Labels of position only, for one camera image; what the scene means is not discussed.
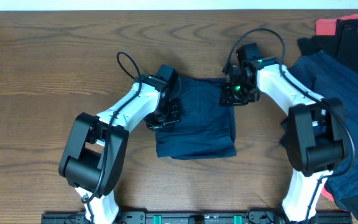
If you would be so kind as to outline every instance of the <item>black cable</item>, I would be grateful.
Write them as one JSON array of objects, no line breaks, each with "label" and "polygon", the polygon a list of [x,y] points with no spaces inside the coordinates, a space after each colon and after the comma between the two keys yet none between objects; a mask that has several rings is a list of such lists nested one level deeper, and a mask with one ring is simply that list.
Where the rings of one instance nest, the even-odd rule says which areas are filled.
[{"label": "black cable", "polygon": [[65,221],[64,221],[63,223],[64,223],[64,224],[67,224],[67,220],[69,220],[70,223],[75,224],[75,222],[73,222],[73,220],[71,220],[72,218],[75,218],[75,217],[76,217],[76,214],[68,215],[68,216],[65,218]]},{"label": "black cable", "polygon": [[123,69],[123,71],[125,73],[127,73],[127,75],[129,75],[131,78],[134,78],[120,63],[119,61],[119,56],[120,54],[125,55],[135,66],[137,75],[139,77],[139,89],[136,91],[135,95],[133,95],[131,98],[129,98],[125,103],[123,103],[120,107],[118,107],[118,109],[116,111],[114,111],[112,113],[112,116],[110,118],[109,124],[108,124],[108,128],[107,128],[107,133],[106,133],[106,139],[104,140],[104,149],[103,149],[103,161],[102,161],[102,166],[101,166],[101,171],[100,171],[100,175],[99,175],[99,179],[98,179],[98,183],[96,184],[96,188],[95,190],[92,192],[91,196],[87,196],[85,195],[81,201],[82,203],[86,204],[86,206],[88,207],[88,211],[91,214],[91,223],[93,223],[93,212],[92,209],[90,209],[90,202],[92,201],[92,199],[94,199],[94,197],[98,194],[99,189],[101,187],[102,181],[103,181],[103,177],[104,177],[104,171],[106,170],[106,163],[107,163],[107,154],[108,154],[108,150],[109,150],[109,141],[110,141],[110,134],[111,134],[111,126],[112,126],[112,122],[114,121],[114,119],[117,118],[117,115],[119,114],[119,112],[126,106],[128,105],[128,103],[130,103],[134,98],[136,98],[141,89],[142,89],[142,79],[140,77],[140,70],[137,66],[137,64],[135,63],[134,59],[127,53],[125,52],[118,52],[117,53],[117,62],[119,64],[119,66]]},{"label": "black cable", "polygon": [[249,212],[251,211],[258,211],[258,212],[264,212],[266,215],[266,218],[269,220],[270,223],[274,223],[274,221],[267,215],[266,211],[264,209],[261,208],[250,208],[248,209],[248,211],[246,212],[246,218],[248,219],[250,224],[256,224],[255,222],[253,222],[251,220],[251,218],[249,217]]},{"label": "black cable", "polygon": [[284,40],[282,39],[282,37],[276,33],[275,31],[272,31],[270,29],[266,29],[266,28],[258,28],[258,29],[253,29],[253,30],[250,30],[248,32],[246,32],[244,35],[242,35],[238,40],[237,42],[234,44],[233,48],[231,49],[230,51],[230,54],[229,54],[229,57],[227,58],[227,62],[223,68],[223,72],[226,73],[227,72],[227,67],[229,66],[229,62],[230,62],[230,58],[231,58],[231,55],[233,54],[233,51],[234,49],[236,48],[237,44],[242,40],[244,39],[247,35],[249,35],[250,33],[253,33],[253,32],[256,32],[256,31],[267,31],[267,32],[270,32],[274,35],[276,35],[278,37],[278,39],[280,40],[282,46],[283,46],[283,53],[282,53],[282,58],[281,58],[281,61],[279,61],[278,63],[278,69],[280,71],[280,74],[282,75],[282,77],[291,85],[293,86],[296,90],[298,90],[302,95],[304,95],[305,97],[315,101],[317,104],[319,104],[322,109],[328,111],[328,113],[330,113],[331,115],[333,115],[335,117],[335,119],[339,122],[339,124],[342,126],[342,128],[345,130],[346,132],[346,136],[347,138],[349,139],[350,141],[350,144],[351,144],[351,156],[350,156],[350,164],[348,165],[348,167],[346,167],[346,169],[342,172],[339,172],[339,173],[336,173],[336,174],[331,174],[331,175],[324,175],[322,177],[320,177],[318,180],[317,180],[317,184],[316,184],[316,188],[314,189],[314,192],[313,192],[313,195],[311,197],[311,200],[310,200],[310,203],[309,203],[309,206],[308,206],[308,210],[306,212],[306,217],[305,217],[305,220],[303,221],[304,223],[306,223],[306,221],[308,220],[308,217],[309,217],[309,213],[310,213],[310,209],[311,209],[311,205],[313,204],[313,200],[314,198],[316,197],[316,194],[317,194],[317,191],[318,191],[318,187],[320,186],[320,184],[323,182],[323,179],[324,178],[333,178],[333,177],[339,177],[339,176],[342,176],[342,175],[345,175],[347,174],[351,169],[352,169],[352,166],[354,164],[354,160],[355,160],[355,157],[356,157],[356,147],[354,145],[354,142],[353,142],[353,138],[352,138],[352,135],[349,131],[349,128],[347,127],[346,123],[341,119],[341,117],[333,110],[330,109],[330,107],[324,102],[324,101],[320,101],[314,97],[312,97],[311,95],[309,95],[308,92],[306,91],[303,91],[300,87],[298,87],[296,84],[294,84],[286,75],[285,75],[285,72],[283,72],[283,62],[284,62],[284,56],[285,56],[285,43],[284,43]]},{"label": "black cable", "polygon": [[134,64],[134,66],[135,66],[135,68],[136,68],[137,73],[140,74],[139,68],[137,67],[137,65],[136,65],[136,63],[135,63],[135,60],[134,60],[131,56],[129,56],[129,54],[127,54],[127,53],[125,53],[125,52],[118,52],[118,54],[117,54],[117,62],[118,62],[118,65],[121,67],[121,69],[122,69],[128,76],[130,76],[132,79],[135,79],[135,77],[134,77],[133,75],[131,75],[131,74],[124,68],[124,66],[122,66],[122,64],[121,64],[121,62],[120,62],[120,60],[119,60],[119,55],[120,55],[120,54],[125,55],[129,60],[131,60],[131,62]]},{"label": "black cable", "polygon": [[253,32],[257,32],[257,31],[267,31],[267,32],[271,32],[272,34],[276,35],[282,45],[283,45],[283,55],[282,55],[282,59],[284,59],[284,55],[285,55],[285,44],[284,44],[284,40],[280,37],[280,35],[278,33],[276,33],[275,31],[271,30],[271,29],[267,29],[267,28],[257,28],[257,29],[253,29],[253,30],[250,30],[248,32],[246,32],[245,34],[243,34],[238,40],[237,42],[233,45],[232,49],[230,50],[230,53],[229,53],[229,57],[227,58],[227,62],[224,66],[224,68],[222,69],[222,71],[226,74],[227,70],[228,70],[228,66],[230,64],[230,58],[231,58],[231,55],[233,54],[233,51],[234,49],[237,47],[237,45],[240,43],[240,41],[242,41],[244,38],[246,38],[249,34],[253,33]]}]

